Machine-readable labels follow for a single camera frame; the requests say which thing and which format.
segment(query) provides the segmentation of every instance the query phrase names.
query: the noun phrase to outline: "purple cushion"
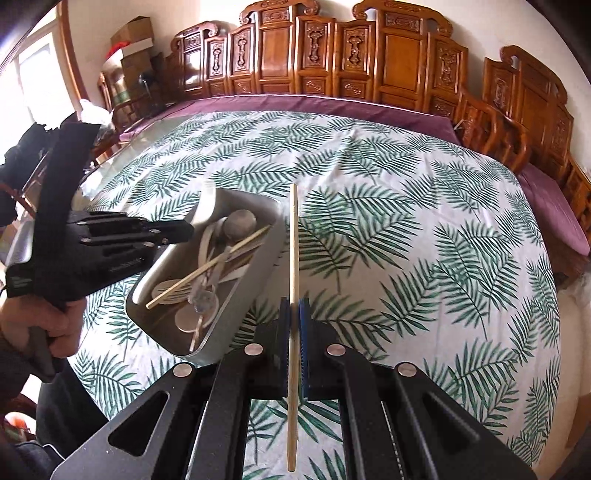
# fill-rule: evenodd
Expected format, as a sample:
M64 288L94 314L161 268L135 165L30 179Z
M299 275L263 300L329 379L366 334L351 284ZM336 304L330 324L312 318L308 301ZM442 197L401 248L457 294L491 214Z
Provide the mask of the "purple cushion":
M156 120L163 118L190 116L196 113L235 112L240 110L282 110L346 116L358 120L367 120L392 127L404 128L459 144L449 118L359 100L313 95L291 95L288 93L203 98L178 103L166 109L158 116L143 120L137 125L134 125L129 131L122 133L119 138L122 142L129 142L134 136L148 128Z
M534 216L543 221L554 236L580 253L589 255L589 242L564 198L558 184L539 168L527 164L517 177Z

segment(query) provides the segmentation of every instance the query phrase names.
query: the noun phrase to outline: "finger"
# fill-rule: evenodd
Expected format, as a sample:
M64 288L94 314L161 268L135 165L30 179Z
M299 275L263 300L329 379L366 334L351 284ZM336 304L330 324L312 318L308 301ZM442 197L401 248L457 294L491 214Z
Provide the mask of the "finger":
M80 300L69 301L66 303L66 315L70 319L82 318L84 311L86 310L86 298L83 297Z
M44 330L63 330L68 326L66 315L47 300L33 295L14 299L9 305L11 323L22 327L41 327Z
M63 335L53 340L49 346L49 351L52 356L56 358L67 358L74 355L78 351L80 345L80 334L82 330L78 330L71 335Z
M66 326L66 328L64 328L62 330L48 330L47 334L50 337L61 337L61 336L72 335L73 333L76 333L77 331L82 330L82 324L83 324L82 315L77 315L76 317L68 318L68 325Z

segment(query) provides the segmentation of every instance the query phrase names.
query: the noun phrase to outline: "wooden stick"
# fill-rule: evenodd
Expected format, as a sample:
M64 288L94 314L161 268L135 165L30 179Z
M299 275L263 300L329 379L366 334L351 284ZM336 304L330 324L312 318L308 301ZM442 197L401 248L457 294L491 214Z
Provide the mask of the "wooden stick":
M300 252L298 246L297 185L291 184L290 204L290 345L287 377L287 469L296 471L297 413L300 386Z
M201 325L203 324L203 313L199 315L199 320L197 321L197 328L193 332L193 337L191 338L191 345L189 346L189 353L192 353L195 350L195 344L197 343L197 339L201 337Z
M232 247L232 249L230 250L230 253L235 252L236 250L238 250L239 248L244 247L244 245L252 242L255 238L257 238L258 236L262 235L263 233L265 233L267 230L269 230L271 226L267 225L266 227L261 228L260 230L257 230L256 232L254 232L252 235L247 236L244 240L239 241L236 245L234 245ZM146 308L148 310L153 309L156 305L158 305L160 303L160 301L163 298L166 298L168 295L170 295L172 292L177 291L180 287L182 287L183 285L189 283L191 280L197 278L199 275L205 273L207 270L209 270L210 268L212 268L215 264L217 264L217 262L224 257L224 254L220 254L218 255L216 258L210 260L209 262L207 262L204 266L202 266L201 268L198 268L197 270L194 270L193 272L191 272L189 275L187 275L186 277L182 278L181 280L179 280L178 282L176 282L172 287L170 287L168 290L163 291L160 295L158 295L156 298L152 299L151 301L149 301L146 304Z

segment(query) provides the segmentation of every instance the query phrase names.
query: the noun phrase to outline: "screw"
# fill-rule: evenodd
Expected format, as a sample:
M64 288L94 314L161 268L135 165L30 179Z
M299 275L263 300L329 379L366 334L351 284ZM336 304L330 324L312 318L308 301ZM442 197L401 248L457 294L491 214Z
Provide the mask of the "screw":
M400 364L398 373L403 377L414 377L417 374L417 367L409 363Z
M178 364L173 368L173 374L175 377L188 377L193 371L193 367L190 364Z
M244 353L250 356L257 356L262 353L262 345L260 343L249 343L244 347Z
M333 343L326 348L326 351L329 355L341 356L344 355L347 350L340 343Z

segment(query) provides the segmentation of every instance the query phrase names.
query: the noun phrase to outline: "wooden furniture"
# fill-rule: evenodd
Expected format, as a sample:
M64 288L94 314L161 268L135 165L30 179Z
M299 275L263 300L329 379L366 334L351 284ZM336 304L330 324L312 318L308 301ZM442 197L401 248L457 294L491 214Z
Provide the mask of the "wooden furniture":
M216 22L178 33L167 63L180 97L310 93L454 117L467 48L445 17L391 0L362 1L349 22L319 9L315 0L265 0L228 33Z
M118 135L144 118L150 99L147 93L143 93L136 98L124 102L116 103L112 96L113 90L111 89L111 85L109 85L109 80L103 73L99 75L97 86L103 96L105 109L113 112L113 124Z
M483 99L526 127L531 162L562 185L569 174L573 117L558 76L516 45L501 49L501 61L485 59Z
M465 147L497 159L516 175L528 163L531 139L527 129L493 106L463 90L454 120Z

